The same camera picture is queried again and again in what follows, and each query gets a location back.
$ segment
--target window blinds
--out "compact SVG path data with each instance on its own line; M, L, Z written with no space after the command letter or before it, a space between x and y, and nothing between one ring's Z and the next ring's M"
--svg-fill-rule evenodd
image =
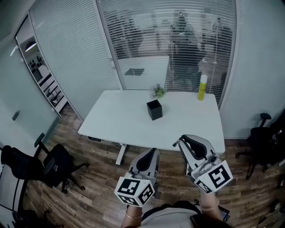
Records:
M38 0L30 17L50 70L85 119L104 90L119 89L92 0Z
M198 92L217 103L231 67L235 0L98 0L126 89Z

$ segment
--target white shirt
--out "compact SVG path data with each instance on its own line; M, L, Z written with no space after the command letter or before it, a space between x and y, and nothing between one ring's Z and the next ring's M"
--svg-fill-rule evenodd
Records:
M183 208L166 208L142 221L142 228L193 228L190 217L197 214Z

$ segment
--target black square container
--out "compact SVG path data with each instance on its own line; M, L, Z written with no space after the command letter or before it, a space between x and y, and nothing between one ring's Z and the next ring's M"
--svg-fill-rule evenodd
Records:
M148 102L147 109L152 120L156 120L162 117L162 107L158 100Z

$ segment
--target white table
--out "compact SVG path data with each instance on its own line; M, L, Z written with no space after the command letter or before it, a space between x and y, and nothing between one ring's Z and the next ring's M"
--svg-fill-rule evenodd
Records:
M224 135L213 94L203 101L197 93L167 92L159 99L163 117L152 121L147 90L106 90L97 100L78 133L123 144L117 164L127 144L178 151L172 144L183 134L194 134L210 141L216 153L224 153Z
M168 62L169 56L147 56L118 60L127 90L149 90L156 84L164 87ZM144 68L144 72L140 76L125 75L130 68Z

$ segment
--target desk control panel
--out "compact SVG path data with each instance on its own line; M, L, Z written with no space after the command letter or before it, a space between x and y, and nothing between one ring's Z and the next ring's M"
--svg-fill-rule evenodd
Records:
M97 141L97 142L101 142L101 139L99 139L99 138L93 138L93 137L89 137L89 136L88 136L88 138L91 140Z

